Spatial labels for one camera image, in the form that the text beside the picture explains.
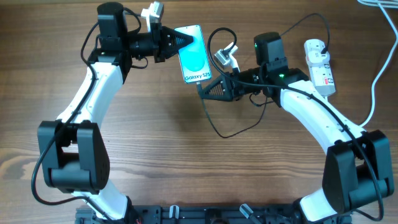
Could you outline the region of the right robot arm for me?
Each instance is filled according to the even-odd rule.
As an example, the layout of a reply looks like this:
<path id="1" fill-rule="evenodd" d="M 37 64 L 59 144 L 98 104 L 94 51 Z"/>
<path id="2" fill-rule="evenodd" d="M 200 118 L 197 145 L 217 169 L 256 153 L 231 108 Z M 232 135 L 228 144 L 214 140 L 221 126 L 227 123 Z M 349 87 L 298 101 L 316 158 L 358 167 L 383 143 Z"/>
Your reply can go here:
<path id="1" fill-rule="evenodd" d="M 309 77 L 289 68 L 282 39 L 276 32 L 254 39 L 257 67 L 240 71 L 233 58 L 235 44 L 210 54 L 219 77 L 199 91 L 205 100 L 232 101 L 263 93 L 295 116 L 326 155 L 322 186 L 298 202 L 305 223 L 320 223 L 362 207 L 381 203 L 394 193 L 391 152 L 387 137 L 368 132 L 346 119 L 327 102 Z"/>

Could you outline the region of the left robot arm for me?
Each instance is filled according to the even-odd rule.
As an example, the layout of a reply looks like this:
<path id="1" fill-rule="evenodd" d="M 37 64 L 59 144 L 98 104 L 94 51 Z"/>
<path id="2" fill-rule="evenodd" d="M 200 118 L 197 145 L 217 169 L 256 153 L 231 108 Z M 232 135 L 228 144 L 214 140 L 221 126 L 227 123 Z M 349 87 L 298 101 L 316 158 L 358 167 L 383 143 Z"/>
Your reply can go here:
<path id="1" fill-rule="evenodd" d="M 100 127 L 115 94 L 133 68 L 133 60 L 153 57 L 164 62 L 193 42 L 193 37 L 161 23 L 164 6 L 153 2 L 136 16 L 147 32 L 128 30 L 132 11 L 118 2 L 98 6 L 99 34 L 89 57 L 85 79 L 68 107 L 38 130 L 40 156 L 34 172 L 47 186 L 83 200 L 101 223 L 141 223 L 131 199 L 110 181 L 110 161 Z"/>

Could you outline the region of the teal Galaxy S25 smartphone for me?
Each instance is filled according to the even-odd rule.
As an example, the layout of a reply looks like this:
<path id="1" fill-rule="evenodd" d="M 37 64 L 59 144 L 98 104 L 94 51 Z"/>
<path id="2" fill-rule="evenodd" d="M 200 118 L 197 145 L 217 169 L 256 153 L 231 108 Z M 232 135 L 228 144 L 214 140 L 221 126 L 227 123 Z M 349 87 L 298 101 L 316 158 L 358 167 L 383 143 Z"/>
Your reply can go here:
<path id="1" fill-rule="evenodd" d="M 209 80 L 211 68 L 199 24 L 177 27 L 174 30 L 193 37 L 193 42 L 178 51 L 183 80 L 186 84 Z"/>

